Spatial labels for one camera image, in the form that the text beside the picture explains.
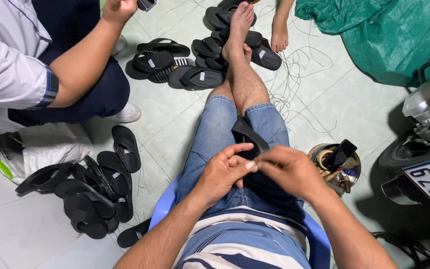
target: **motorcycle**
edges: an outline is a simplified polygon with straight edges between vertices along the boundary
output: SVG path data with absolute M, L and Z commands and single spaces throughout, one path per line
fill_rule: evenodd
M 391 180 L 381 185 L 385 196 L 397 204 L 430 205 L 430 79 L 418 71 L 421 86 L 403 103 L 402 112 L 415 128 L 389 145 L 379 157 L 379 167 Z

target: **blue plastic chair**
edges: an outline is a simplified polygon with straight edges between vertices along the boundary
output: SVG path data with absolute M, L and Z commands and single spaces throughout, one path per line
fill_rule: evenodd
M 175 204 L 175 190 L 179 185 L 179 174 L 164 191 L 155 205 L 149 230 L 157 225 Z M 331 245 L 328 236 L 316 221 L 306 212 L 305 214 L 306 237 L 310 244 L 310 265 L 313 269 L 329 269 L 331 259 Z

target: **motorcycle tire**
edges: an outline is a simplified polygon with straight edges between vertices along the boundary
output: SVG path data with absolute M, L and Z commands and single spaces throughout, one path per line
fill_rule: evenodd
M 409 132 L 401 138 L 391 143 L 379 157 L 379 167 L 389 178 L 402 174 L 402 169 L 423 162 L 430 161 L 430 145 L 423 145 L 417 142 L 409 142 L 403 145 L 407 137 L 414 135 L 414 131 Z

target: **person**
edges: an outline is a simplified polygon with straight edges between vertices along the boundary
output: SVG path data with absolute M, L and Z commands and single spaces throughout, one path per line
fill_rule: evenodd
M 199 118 L 176 206 L 114 269 L 309 268 L 302 200 L 318 213 L 338 268 L 396 268 L 308 156 L 288 147 L 283 118 L 250 67 L 251 50 L 243 43 L 253 14 L 247 2 L 233 14 L 222 52 L 230 70 Z M 254 147 L 235 144 L 231 129 L 237 109 L 271 147 L 255 160 L 236 154 Z M 249 173 L 258 170 L 269 178 L 253 182 Z
M 140 109 L 110 55 L 137 0 L 0 0 L 0 134 Z
M 271 48 L 274 52 L 282 52 L 288 46 L 287 21 L 290 16 L 291 6 L 295 0 L 281 0 L 273 17 L 273 32 L 271 34 Z

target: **blue denim shorts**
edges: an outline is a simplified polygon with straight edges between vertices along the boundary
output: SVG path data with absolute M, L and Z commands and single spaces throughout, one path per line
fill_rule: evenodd
M 223 95 L 214 95 L 207 101 L 205 109 L 198 120 L 194 145 L 190 150 L 175 192 L 176 203 L 185 198 L 194 188 L 210 158 L 225 147 L 235 144 L 235 138 L 231 130 L 237 121 L 236 117 L 236 107 L 230 98 Z M 272 103 L 261 103 L 249 107 L 245 112 L 245 119 L 250 123 L 253 130 L 268 142 L 270 148 L 277 144 L 290 145 L 285 122 Z M 279 208 L 260 199 L 248 187 L 239 189 L 235 185 L 224 198 L 208 209 L 204 216 L 240 205 L 290 217 L 296 221 L 304 219 L 302 200 L 296 200 L 294 206 L 286 210 L 286 208 Z

